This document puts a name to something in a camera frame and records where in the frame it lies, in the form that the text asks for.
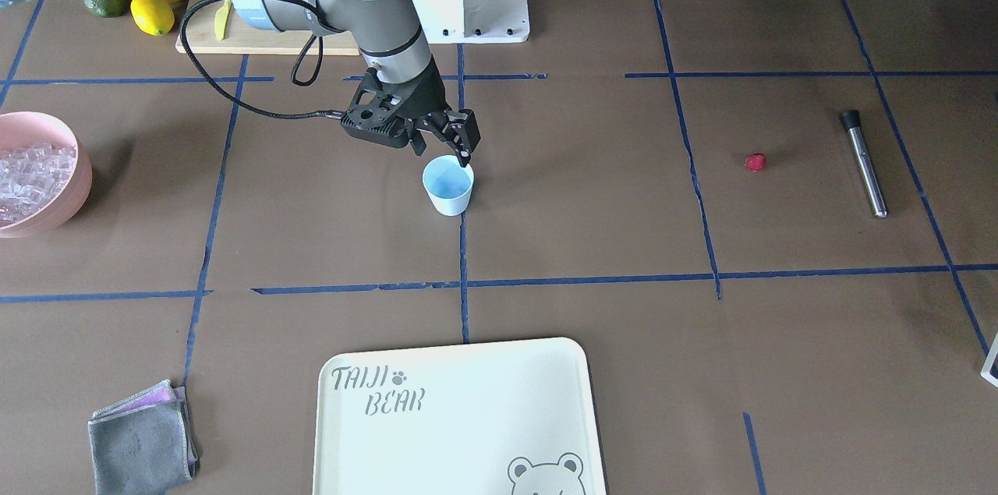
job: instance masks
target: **gray cloth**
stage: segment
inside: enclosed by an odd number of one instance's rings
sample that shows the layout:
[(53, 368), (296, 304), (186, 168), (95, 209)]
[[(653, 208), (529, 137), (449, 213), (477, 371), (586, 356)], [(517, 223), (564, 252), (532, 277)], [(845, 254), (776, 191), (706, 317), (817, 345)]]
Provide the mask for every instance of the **gray cloth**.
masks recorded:
[(97, 495), (159, 495), (195, 473), (185, 390), (168, 380), (97, 411), (88, 428)]

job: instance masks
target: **light blue cup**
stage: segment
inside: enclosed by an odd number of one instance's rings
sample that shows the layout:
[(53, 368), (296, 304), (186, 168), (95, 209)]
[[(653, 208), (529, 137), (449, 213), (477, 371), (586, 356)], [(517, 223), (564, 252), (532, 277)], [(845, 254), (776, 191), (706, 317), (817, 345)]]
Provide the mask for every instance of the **light blue cup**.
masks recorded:
[(461, 168), (457, 157), (435, 157), (423, 169), (423, 187), (440, 214), (457, 217), (468, 207), (475, 172), (471, 165)]

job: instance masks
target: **ice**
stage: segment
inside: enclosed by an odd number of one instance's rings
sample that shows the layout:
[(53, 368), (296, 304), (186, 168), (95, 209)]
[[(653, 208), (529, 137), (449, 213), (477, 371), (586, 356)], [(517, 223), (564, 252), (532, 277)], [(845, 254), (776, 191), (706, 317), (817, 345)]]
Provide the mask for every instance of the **ice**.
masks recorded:
[(13, 225), (42, 210), (69, 181), (75, 147), (35, 143), (0, 150), (0, 226)]

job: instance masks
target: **bear ear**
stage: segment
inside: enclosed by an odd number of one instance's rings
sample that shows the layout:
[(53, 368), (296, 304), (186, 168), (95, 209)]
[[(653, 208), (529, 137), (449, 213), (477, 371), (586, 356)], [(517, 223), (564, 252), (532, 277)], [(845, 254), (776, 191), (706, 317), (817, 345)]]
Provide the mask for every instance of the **bear ear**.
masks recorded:
[(514, 458), (512, 462), (509, 463), (509, 479), (516, 483), (516, 480), (520, 479), (523, 474), (527, 473), (527, 470), (533, 468), (534, 465), (530, 463), (530, 460), (520, 457)]
[(574, 473), (577, 477), (582, 477), (582, 459), (573, 452), (566, 452), (558, 459), (558, 465)]

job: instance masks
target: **pink bowl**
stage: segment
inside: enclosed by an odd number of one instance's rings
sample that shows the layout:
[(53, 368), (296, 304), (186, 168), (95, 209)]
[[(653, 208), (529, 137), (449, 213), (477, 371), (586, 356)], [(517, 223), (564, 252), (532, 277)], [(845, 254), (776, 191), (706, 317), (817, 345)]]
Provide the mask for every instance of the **pink bowl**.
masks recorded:
[(90, 158), (77, 143), (72, 130), (52, 115), (16, 111), (0, 115), (0, 150), (50, 143), (53, 147), (76, 147), (76, 167), (65, 188), (31, 217), (0, 226), (0, 237), (25, 237), (50, 231), (77, 214), (90, 194), (93, 172)]

